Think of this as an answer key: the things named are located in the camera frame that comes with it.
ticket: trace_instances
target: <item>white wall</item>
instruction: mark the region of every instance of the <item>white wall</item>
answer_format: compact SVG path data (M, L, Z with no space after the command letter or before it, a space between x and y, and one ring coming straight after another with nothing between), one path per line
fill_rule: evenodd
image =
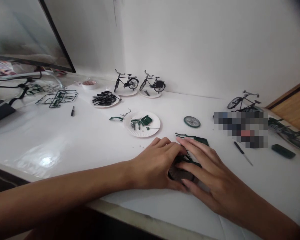
M300 12L290 0L46 0L80 74L143 71L167 91L263 106L300 83Z

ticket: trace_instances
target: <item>screwdriver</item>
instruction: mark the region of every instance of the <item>screwdriver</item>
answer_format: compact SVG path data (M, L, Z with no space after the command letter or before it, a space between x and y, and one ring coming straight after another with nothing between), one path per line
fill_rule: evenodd
M71 117L73 117L73 114L74 114L74 106L72 107Z
M234 145L236 145L236 147L239 149L239 151L242 153L242 155L246 158L246 160L251 164L251 166L253 166L253 164L250 162L250 160L247 158L247 156L244 154L244 152L242 151L242 149L239 147L239 145L237 144L237 142L234 142Z

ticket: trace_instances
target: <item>white paper plate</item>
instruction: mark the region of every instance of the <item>white paper plate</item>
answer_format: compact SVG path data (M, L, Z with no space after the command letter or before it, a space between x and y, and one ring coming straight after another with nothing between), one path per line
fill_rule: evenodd
M117 87L116 92L114 92L114 87L115 86L108 86L107 90L112 92L113 94L116 94L116 95L119 95L119 96L132 96L132 95L135 95L135 94L137 94L138 89L139 89L138 88L139 85L135 90L132 90L129 87L123 88L123 84L119 84L119 87Z
M147 126L140 125L140 130L139 130L138 125L136 124L136 130L134 130L134 128L131 127L131 120L137 119L137 118L143 118L146 115L148 115L152 119L152 122L149 123ZM127 114L123 118L123 126L128 131L128 133L133 136L150 137L159 130L161 123L160 123L160 119L157 117L157 115L155 115L152 112L135 111L135 112L131 112L131 113Z
M93 105L92 100L93 100L93 97L91 97L90 103L91 103L92 106L94 106L95 108L106 108L106 107L111 107L111 106L116 105L116 104L118 104L119 102L121 102L121 101L118 100L118 101L115 101L114 103L112 103L110 106L99 106L99 105Z
M146 88L143 88L142 91L138 90L138 92L144 96L144 97L147 97L147 98L157 98L157 97L160 97L162 92L156 92L153 88L149 88L149 87L146 87Z

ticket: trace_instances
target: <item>miniature bicycle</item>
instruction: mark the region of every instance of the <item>miniature bicycle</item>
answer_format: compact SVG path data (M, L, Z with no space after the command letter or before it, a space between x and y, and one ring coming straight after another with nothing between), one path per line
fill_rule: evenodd
M274 132L278 134L284 134L287 137L287 140L295 145L296 147L300 148L300 131L293 131L290 129L290 126L286 126L281 123L283 119L275 119L275 118L269 118L268 119L268 126L270 129L272 129Z
M125 73L124 74L119 73L119 72L117 72L116 69L115 69L115 71L119 75L118 75L118 78L117 78L116 86L114 88L114 92L116 92L117 88L119 87L119 82L123 83L123 88L129 87L133 91L138 87L139 80L137 79L137 77L130 77L132 74L127 74L128 75L127 77L120 77L120 76L124 76L126 74ZM128 81L126 83L124 83L120 78L128 78Z
M146 70L144 70L144 73L147 75L146 78L144 79L143 83L141 84L140 86L140 91L142 91L142 89L144 88L144 86L146 85L146 83L148 82L149 85L150 85L150 88L154 88L154 90L156 92L162 92L165 87L166 87L166 84L164 83L164 81L159 81L158 78L160 77L155 77L155 78L152 78L153 75L150 75L146 72ZM151 85L150 82L148 81L148 79L153 79L155 80L154 83Z
M245 93L243 97L236 97L236 98L234 98L230 101L230 103L228 104L228 109L235 108L239 103L241 103L240 104L240 109L238 109L236 111L231 111L231 112L260 112L260 110L257 109L255 107L255 105L256 105L256 103L260 104L261 102L259 102L257 100L254 100L254 102L251 102L249 99L247 99L247 96L249 96L249 95L256 95L257 97L259 97L259 94L258 93L257 94L249 93L246 90L244 90L243 93ZM245 108L241 108L242 107L242 102L243 102L244 99L248 100L252 104L245 107Z

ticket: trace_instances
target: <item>monitor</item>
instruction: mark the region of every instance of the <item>monitor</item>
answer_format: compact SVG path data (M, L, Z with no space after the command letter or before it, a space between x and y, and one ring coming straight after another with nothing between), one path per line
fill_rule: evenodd
M76 72L44 0L0 0L0 60Z

